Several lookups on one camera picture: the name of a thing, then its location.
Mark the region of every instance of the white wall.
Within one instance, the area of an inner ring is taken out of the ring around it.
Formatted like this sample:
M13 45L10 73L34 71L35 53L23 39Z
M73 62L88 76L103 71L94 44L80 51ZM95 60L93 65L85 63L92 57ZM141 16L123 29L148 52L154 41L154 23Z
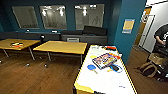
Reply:
M150 15L155 15L155 19L151 26L151 29L149 30L146 41L144 42L144 45L143 45L143 48L149 52L152 52L155 41L156 41L154 39L154 33L156 32L156 30L160 26L164 24L168 24L168 10L167 9L168 9L168 2L160 3L160 4L156 4L152 6Z

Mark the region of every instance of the wooden table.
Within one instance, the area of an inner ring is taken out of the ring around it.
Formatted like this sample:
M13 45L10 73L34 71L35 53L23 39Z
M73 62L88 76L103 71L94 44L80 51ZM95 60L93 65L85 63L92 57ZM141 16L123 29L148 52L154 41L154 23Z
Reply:
M38 42L40 42L40 41L39 40L22 40L22 39L5 39L5 40L0 41L0 49L3 49L3 51L6 54L6 56L9 57L9 55L6 52L5 49L22 50L22 49L25 49L25 48L28 47L33 60L35 60L30 46L32 46L32 45L34 45L34 44L36 44ZM22 43L23 46L21 46L21 47L11 47L11 43Z
M47 51L49 61L51 61L49 52L80 54L82 63L82 55L85 52L86 46L87 43L81 42L48 41L33 50Z
M96 58L109 52L119 55L118 51L105 50L101 46L92 45L89 48L82 68L74 83L74 94L93 94L94 92L101 92L101 94L137 94L122 59L118 59L114 63L120 66L122 70L120 72L111 71L110 67L101 70L96 67L96 74L87 68L90 64L95 65L92 62L93 57Z

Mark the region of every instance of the table leg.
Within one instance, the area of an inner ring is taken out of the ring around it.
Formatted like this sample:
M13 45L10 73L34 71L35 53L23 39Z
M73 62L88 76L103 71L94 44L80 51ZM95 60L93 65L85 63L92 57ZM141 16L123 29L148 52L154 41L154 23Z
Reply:
M81 54L81 64L82 64L82 54Z
M35 60L34 55L33 55L33 52L32 52L32 50L31 50L31 48L30 48L30 47L29 47L29 51L30 51L30 54L31 54L31 56L32 56L33 60Z
M5 52L6 56L7 56L7 57L9 57L8 53L6 52L6 50L5 50L5 49L3 49L3 51Z
M48 54L49 61L51 61L50 53L48 51L47 51L47 54Z

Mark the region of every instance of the person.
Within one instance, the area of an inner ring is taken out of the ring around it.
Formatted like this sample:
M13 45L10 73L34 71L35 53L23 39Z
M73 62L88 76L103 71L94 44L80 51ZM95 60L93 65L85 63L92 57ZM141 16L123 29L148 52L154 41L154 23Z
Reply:
M152 53L160 53L158 51L158 49L165 47L167 36L168 36L168 24L165 24L165 25L161 26L154 34L154 38L156 39L156 43L154 45ZM164 77L166 76L167 73L168 73L168 63L166 64L164 69L161 70L161 75L157 80L164 81Z
M168 24L161 26L154 34L156 43L152 53L159 53L158 49L163 48L166 44L166 37L168 36Z

